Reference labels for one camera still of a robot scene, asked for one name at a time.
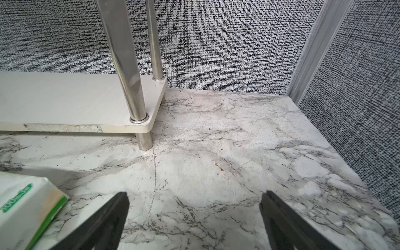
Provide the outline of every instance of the wall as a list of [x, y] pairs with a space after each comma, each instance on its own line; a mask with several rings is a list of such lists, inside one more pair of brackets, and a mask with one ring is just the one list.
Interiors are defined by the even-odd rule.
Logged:
[[[285, 94], [322, 0], [155, 1], [169, 87]], [[94, 0], [0, 1], [0, 70], [115, 73]], [[143, 0], [128, 0], [151, 74]]]
[[400, 1], [355, 0], [300, 109], [400, 224]]

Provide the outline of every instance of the shelf board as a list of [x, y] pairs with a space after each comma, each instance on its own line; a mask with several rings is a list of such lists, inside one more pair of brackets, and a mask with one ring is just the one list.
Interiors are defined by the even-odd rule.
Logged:
[[116, 74], [0, 72], [0, 130], [147, 133], [167, 79], [140, 79], [150, 118], [133, 124]]

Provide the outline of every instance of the scratch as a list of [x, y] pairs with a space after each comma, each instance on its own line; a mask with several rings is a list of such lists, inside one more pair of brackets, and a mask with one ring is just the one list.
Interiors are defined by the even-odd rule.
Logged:
[[249, 162], [252, 162], [253, 160], [249, 160], [248, 162], [243, 163], [242, 165], [240, 165], [239, 167], [243, 166], [244, 164], [248, 164]]
[[138, 215], [136, 215], [135, 217], [133, 217], [132, 219], [130, 219], [130, 220], [133, 220], [134, 218], [136, 218], [136, 217], [138, 217], [139, 215], [141, 215], [141, 214], [143, 214], [144, 212], [141, 212], [140, 214], [138, 214]]
[[[199, 115], [199, 118], [198, 118], [197, 121], [194, 123], [194, 125], [192, 126], [192, 128], [189, 129], [188, 131], [186, 131], [186, 132], [185, 132], [181, 137], [179, 137], [179, 139], [176, 140], [176, 141], [179, 141], [179, 140], [180, 140], [182, 137], [184, 137], [188, 132], [190, 132], [190, 131], [194, 128], [194, 126], [196, 126], [196, 124], [197, 124], [198, 121], [200, 120], [200, 116], [201, 116], [201, 114]], [[172, 146], [174, 146], [174, 145], [176, 145], [176, 144], [177, 144], [177, 142], [174, 142], [171, 146], [169, 146], [169, 147], [167, 147], [166, 149], [164, 149], [163, 151], [157, 153], [157, 155], [161, 154], [162, 152], [164, 152], [165, 150], [169, 149], [170, 147], [172, 147]]]
[[157, 150], [158, 150], [159, 147], [160, 147], [161, 137], [162, 137], [162, 133], [164, 132], [165, 126], [166, 126], [166, 125], [164, 125], [164, 127], [162, 128], [161, 135], [160, 135], [160, 139], [158, 140]]
[[87, 147], [85, 147], [79, 155], [77, 155], [73, 160], [71, 160], [64, 168], [68, 167], [74, 160], [76, 160], [92, 143], [90, 143]]
[[153, 151], [153, 156], [154, 156], [154, 192], [153, 192], [153, 200], [151, 201], [149, 213], [147, 214], [147, 217], [150, 215], [151, 207], [153, 206], [153, 202], [154, 202], [154, 196], [156, 196], [157, 166], [156, 166], [156, 155], [154, 154], [154, 151]]

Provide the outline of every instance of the white marble surface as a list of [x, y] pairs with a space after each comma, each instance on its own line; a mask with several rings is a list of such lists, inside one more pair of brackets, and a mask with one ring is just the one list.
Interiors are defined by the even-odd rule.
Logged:
[[0, 135], [0, 169], [70, 195], [36, 249], [115, 193], [130, 211], [120, 249], [270, 249], [258, 203], [272, 190], [342, 249], [398, 249], [388, 212], [287, 96], [168, 89], [138, 150], [126, 134]]

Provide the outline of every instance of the shelf leg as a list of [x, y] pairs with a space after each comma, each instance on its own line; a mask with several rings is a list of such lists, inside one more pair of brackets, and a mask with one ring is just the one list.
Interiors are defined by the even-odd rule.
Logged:
[[162, 99], [161, 99], [161, 104], [164, 104], [165, 103], [165, 94], [162, 96]]
[[151, 65], [153, 68], [153, 79], [164, 79], [161, 62], [160, 39], [158, 37], [158, 27], [156, 19], [156, 9], [154, 0], [146, 0], [147, 27], [150, 43]]
[[[125, 0], [96, 0], [96, 3], [112, 59], [114, 60], [115, 69], [120, 78], [126, 103], [128, 104], [130, 119], [135, 124], [145, 122], [149, 119], [149, 115], [146, 113], [144, 105], [142, 83], [140, 81], [138, 61], [136, 59], [126, 2]], [[136, 137], [138, 138], [141, 150], [146, 151], [153, 146], [150, 132], [136, 134]]]
[[136, 134], [136, 138], [138, 139], [140, 150], [147, 151], [153, 147], [153, 141], [151, 139], [150, 132], [147, 132], [145, 134]]

